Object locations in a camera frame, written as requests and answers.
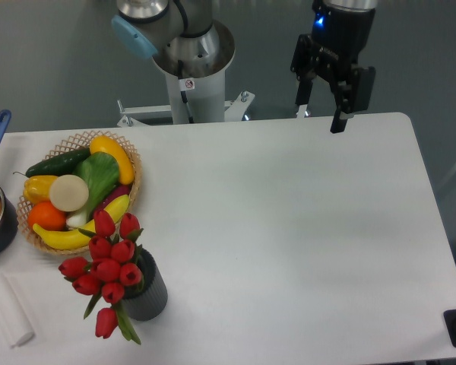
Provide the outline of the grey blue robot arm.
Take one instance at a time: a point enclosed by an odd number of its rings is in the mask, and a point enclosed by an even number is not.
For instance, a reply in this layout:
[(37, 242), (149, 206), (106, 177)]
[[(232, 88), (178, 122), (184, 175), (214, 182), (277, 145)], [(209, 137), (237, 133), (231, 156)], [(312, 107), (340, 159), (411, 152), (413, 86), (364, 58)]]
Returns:
[[(209, 1), (119, 1), (112, 29), (124, 47), (163, 73), (175, 124), (246, 119), (254, 95), (225, 98), (225, 74), (235, 55), (229, 29), (214, 20)], [(296, 114), (309, 115), (315, 79), (334, 96), (333, 133), (367, 110), (376, 71), (358, 63), (375, 17), (374, 1), (315, 1), (312, 29), (298, 37), (290, 64), (296, 76)]]

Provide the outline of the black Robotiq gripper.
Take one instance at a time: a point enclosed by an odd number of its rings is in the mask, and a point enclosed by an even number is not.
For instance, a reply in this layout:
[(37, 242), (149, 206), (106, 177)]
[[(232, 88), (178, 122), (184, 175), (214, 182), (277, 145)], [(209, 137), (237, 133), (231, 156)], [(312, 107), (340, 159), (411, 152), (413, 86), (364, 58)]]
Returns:
[(298, 81), (296, 118), (312, 116), (309, 101), (316, 77), (329, 79), (321, 67), (335, 71), (330, 81), (336, 110), (331, 133), (343, 132), (354, 113), (369, 107), (376, 69), (358, 65), (376, 13), (375, 1), (314, 1), (310, 33), (301, 34), (290, 65)]

